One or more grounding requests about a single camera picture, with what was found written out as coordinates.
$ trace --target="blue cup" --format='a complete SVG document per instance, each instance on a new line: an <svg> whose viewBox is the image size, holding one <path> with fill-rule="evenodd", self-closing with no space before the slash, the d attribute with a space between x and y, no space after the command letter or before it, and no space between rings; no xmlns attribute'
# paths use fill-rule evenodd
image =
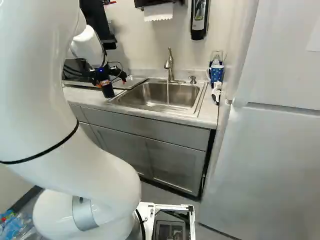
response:
<svg viewBox="0 0 320 240"><path fill-rule="evenodd" d="M212 65L211 66L211 84L215 82L222 82L224 77L225 66Z"/></svg>

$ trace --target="sink cabinet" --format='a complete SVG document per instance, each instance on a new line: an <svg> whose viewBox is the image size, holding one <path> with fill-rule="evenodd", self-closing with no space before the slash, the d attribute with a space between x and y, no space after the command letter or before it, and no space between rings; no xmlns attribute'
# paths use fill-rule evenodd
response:
<svg viewBox="0 0 320 240"><path fill-rule="evenodd" d="M95 125L92 128L103 150L126 161L141 176L152 177L148 150L142 137Z"/></svg>
<svg viewBox="0 0 320 240"><path fill-rule="evenodd" d="M71 106L88 137L138 174L197 197L210 130Z"/></svg>

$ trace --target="running water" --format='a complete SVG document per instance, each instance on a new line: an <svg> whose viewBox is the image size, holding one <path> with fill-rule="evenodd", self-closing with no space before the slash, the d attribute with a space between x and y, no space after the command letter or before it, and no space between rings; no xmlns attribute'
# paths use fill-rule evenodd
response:
<svg viewBox="0 0 320 240"><path fill-rule="evenodd" d="M169 105L169 79L166 81L166 101Z"/></svg>

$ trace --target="sink basin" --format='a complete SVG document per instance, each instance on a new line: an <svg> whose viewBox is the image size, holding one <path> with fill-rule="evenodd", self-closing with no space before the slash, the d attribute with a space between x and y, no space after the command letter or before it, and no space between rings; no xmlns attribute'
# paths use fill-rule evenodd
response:
<svg viewBox="0 0 320 240"><path fill-rule="evenodd" d="M164 113L194 115L206 83L167 83L149 79L112 100L113 104Z"/></svg>

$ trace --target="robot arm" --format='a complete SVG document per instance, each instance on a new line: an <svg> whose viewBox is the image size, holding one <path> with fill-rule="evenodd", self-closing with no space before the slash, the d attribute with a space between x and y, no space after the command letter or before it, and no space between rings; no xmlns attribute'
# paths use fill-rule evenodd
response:
<svg viewBox="0 0 320 240"><path fill-rule="evenodd" d="M79 15L78 0L1 1L0 162L48 189L34 210L45 237L102 239L93 235L104 229L110 240L125 239L140 202L139 177L88 139L61 88L67 51L83 26ZM96 61L84 57L98 64L101 53ZM92 216L103 228L77 227L73 196L91 200Z"/></svg>
<svg viewBox="0 0 320 240"><path fill-rule="evenodd" d="M107 53L95 30L90 25L87 25L85 16L81 10L79 12L79 21L75 34L76 36L73 37L67 53L67 59L86 59L96 70L86 72L84 77L90 77L94 86L103 86L104 82L107 82L110 84L108 89L111 91L111 94L105 92L105 89L102 89L103 94L106 98L114 97L115 95L112 84L109 81L109 75L119 77L123 82L126 82L127 74L117 67L109 67Z"/></svg>

